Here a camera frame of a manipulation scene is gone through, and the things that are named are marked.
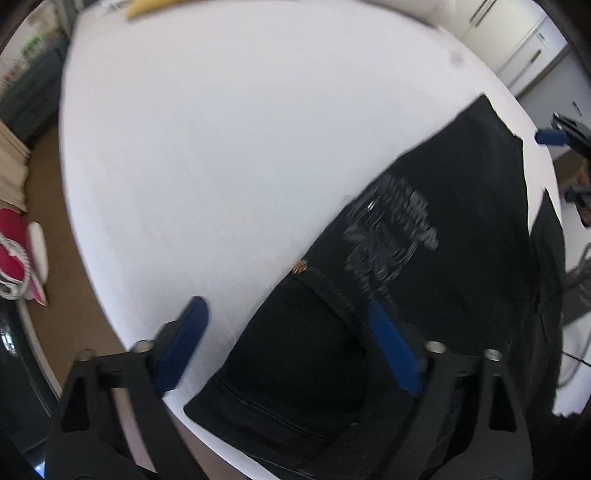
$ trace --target red object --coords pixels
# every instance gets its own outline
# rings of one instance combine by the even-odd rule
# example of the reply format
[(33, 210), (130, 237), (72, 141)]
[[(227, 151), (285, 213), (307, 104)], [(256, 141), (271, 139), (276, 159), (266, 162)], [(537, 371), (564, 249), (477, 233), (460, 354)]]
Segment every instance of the red object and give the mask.
[[(31, 267), (29, 288), (35, 300), (45, 305), (45, 293), (34, 270), (31, 245), (27, 235), (27, 224), (17, 212), (10, 209), (0, 209), (0, 232), (6, 238), (17, 242), (25, 249)], [(0, 275), (3, 277), (3, 282), (16, 285), (21, 284), (25, 277), (25, 266), (22, 260), (11, 255), (2, 245), (0, 245)]]

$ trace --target metal screw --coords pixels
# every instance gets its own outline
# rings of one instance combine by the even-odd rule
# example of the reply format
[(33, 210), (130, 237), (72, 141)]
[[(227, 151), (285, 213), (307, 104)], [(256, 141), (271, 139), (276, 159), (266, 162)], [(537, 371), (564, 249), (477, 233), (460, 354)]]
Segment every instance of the metal screw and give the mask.
[(81, 352), (78, 352), (78, 356), (76, 357), (76, 360), (79, 362), (87, 362), (88, 360), (92, 360), (94, 357), (96, 357), (96, 352), (90, 348), (86, 349), (86, 350), (82, 350)]
[(501, 352), (499, 352), (497, 350), (492, 350), (490, 348), (484, 350), (484, 356), (485, 356), (485, 358), (488, 358), (489, 360), (491, 360), (493, 362), (498, 362), (501, 360), (501, 358), (503, 358), (503, 356), (501, 355)]
[(140, 340), (133, 346), (131, 351), (134, 353), (144, 353), (149, 352), (153, 347), (154, 342), (152, 340)]
[(445, 350), (447, 350), (445, 345), (443, 345), (441, 342), (436, 342), (435, 340), (430, 340), (429, 342), (425, 343), (425, 348), (431, 353), (439, 354), (445, 353)]

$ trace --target brown floor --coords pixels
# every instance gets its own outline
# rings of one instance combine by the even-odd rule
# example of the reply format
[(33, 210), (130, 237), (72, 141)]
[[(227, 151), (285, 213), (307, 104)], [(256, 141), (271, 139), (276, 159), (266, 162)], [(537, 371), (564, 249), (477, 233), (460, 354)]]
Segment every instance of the brown floor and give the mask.
[[(121, 352), (123, 348), (96, 300), (70, 230), (61, 188), (57, 126), (34, 144), (29, 168), (30, 174), (25, 185), (29, 209), (27, 219), (39, 222), (43, 227), (49, 258), (49, 278), (46, 284), (48, 305), (42, 307), (29, 301), (27, 307), (45, 356), (63, 385), (80, 350), (91, 348), (99, 355), (109, 355)], [(125, 405), (119, 408), (120, 412), (129, 411)], [(128, 414), (123, 414), (122, 423), (132, 424), (133, 421), (130, 421)], [(194, 456), (212, 480), (245, 479), (184, 425), (178, 421), (176, 423)], [(142, 453), (139, 445), (140, 437), (137, 434), (134, 437), (133, 432), (130, 435), (131, 450), (139, 452), (136, 461), (141, 465), (146, 464), (143, 458), (145, 453)]]

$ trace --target white rope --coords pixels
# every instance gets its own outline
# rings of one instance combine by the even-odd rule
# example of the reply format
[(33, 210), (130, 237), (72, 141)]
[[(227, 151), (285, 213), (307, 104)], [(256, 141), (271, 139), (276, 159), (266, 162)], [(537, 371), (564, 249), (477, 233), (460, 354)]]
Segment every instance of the white rope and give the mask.
[(4, 291), (0, 288), (0, 297), (6, 300), (16, 300), (21, 298), (29, 288), (29, 283), (31, 282), (31, 262), (29, 261), (29, 256), (22, 245), (14, 240), (6, 238), (2, 232), (0, 232), (0, 245), (7, 250), (8, 255), (18, 258), (25, 270), (25, 277), (16, 288), (12, 283), (5, 283), (5, 285), (9, 287), (10, 292)]

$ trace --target curtain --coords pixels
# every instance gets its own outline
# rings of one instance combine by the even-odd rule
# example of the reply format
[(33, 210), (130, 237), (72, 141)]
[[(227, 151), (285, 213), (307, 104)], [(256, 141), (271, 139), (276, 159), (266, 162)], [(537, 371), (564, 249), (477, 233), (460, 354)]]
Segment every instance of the curtain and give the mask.
[(0, 207), (12, 205), (27, 211), (23, 186), (29, 169), (31, 151), (0, 121)]

